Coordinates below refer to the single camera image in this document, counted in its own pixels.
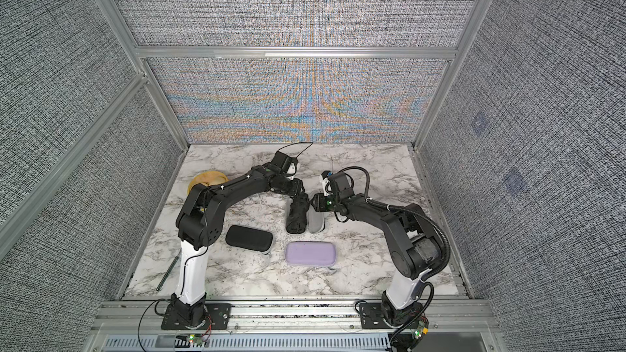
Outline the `grey case back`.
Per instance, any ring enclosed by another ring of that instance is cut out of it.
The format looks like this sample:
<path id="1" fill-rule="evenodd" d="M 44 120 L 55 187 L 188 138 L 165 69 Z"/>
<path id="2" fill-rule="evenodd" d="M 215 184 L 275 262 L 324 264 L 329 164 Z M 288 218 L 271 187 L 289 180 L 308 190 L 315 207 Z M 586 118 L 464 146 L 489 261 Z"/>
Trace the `grey case back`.
<path id="1" fill-rule="evenodd" d="M 318 234 L 325 228 L 325 213 L 317 212 L 313 208 L 309 208 L 307 212 L 308 232 Z"/>

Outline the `black umbrella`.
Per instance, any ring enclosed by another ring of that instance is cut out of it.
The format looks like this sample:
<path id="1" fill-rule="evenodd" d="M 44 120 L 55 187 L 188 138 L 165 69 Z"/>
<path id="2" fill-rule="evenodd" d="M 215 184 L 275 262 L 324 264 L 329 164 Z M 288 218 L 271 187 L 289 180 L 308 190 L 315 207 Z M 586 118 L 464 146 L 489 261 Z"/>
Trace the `black umbrella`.
<path id="1" fill-rule="evenodd" d="M 286 219 L 286 231 L 289 234 L 303 234 L 308 225 L 307 212 L 309 210 L 309 198 L 302 194 L 292 198 L 290 210 Z"/>

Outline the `grey zippered case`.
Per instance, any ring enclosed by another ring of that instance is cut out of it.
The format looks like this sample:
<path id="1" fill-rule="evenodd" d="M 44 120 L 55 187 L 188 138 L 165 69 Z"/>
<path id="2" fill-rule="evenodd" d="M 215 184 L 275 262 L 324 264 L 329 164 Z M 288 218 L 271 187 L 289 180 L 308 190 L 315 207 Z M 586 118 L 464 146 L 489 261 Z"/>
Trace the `grey zippered case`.
<path id="1" fill-rule="evenodd" d="M 233 225 L 226 234 L 226 243 L 229 246 L 260 253 L 268 252 L 273 242 L 274 236 L 270 231 L 252 227 Z"/>

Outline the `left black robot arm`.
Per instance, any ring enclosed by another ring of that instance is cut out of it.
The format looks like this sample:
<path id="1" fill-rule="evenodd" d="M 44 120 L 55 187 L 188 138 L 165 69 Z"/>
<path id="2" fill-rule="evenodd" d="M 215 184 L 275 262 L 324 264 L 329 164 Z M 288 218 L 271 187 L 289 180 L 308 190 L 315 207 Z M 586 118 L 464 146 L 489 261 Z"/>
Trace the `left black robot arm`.
<path id="1" fill-rule="evenodd" d="M 241 177 L 220 185 L 199 183 L 192 188 L 176 219 L 181 269 L 166 311 L 174 325 L 198 329 L 205 322 L 208 251 L 223 232 L 225 213 L 231 206 L 262 192 L 275 192 L 292 200 L 286 231 L 306 231 L 309 197 L 303 181 L 294 177 L 297 169 L 298 160 L 289 157 L 286 162 L 254 166 Z"/>

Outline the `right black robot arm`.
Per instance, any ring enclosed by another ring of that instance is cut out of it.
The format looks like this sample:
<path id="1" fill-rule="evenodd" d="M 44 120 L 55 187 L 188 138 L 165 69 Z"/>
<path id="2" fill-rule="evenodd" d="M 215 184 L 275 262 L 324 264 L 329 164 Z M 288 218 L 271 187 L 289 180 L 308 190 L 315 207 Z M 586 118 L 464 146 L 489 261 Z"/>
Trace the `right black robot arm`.
<path id="1" fill-rule="evenodd" d="M 346 172 L 320 175 L 323 192 L 313 196 L 318 213 L 335 213 L 342 222 L 366 223 L 382 231 L 395 274 L 381 296 L 384 321 L 400 327 L 422 315 L 418 302 L 425 289 L 433 290 L 430 279 L 448 266 L 451 244 L 437 223 L 419 205 L 388 205 L 365 193 L 356 193 L 354 180 Z"/>

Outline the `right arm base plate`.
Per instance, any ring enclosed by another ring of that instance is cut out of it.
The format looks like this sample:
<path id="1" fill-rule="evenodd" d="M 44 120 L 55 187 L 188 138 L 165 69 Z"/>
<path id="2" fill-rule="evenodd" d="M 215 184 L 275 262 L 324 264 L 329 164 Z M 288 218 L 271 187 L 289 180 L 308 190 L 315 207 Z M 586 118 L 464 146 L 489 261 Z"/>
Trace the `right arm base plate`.
<path id="1" fill-rule="evenodd" d="M 360 323 L 362 329 L 365 330 L 378 330 L 378 329 L 391 329 L 391 326 L 385 321 L 383 312 L 381 309 L 381 303 L 370 303 L 362 301 L 356 305 L 358 314 L 360 316 Z"/>

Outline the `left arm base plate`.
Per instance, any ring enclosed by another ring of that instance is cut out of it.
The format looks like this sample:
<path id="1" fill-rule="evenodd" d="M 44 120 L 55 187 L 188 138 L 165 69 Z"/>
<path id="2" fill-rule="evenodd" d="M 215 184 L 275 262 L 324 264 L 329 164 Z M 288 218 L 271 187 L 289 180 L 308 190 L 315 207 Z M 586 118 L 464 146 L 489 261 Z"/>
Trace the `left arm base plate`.
<path id="1" fill-rule="evenodd" d="M 169 305 L 161 322 L 161 330 L 226 330 L 231 318 L 229 303 L 200 305 Z"/>

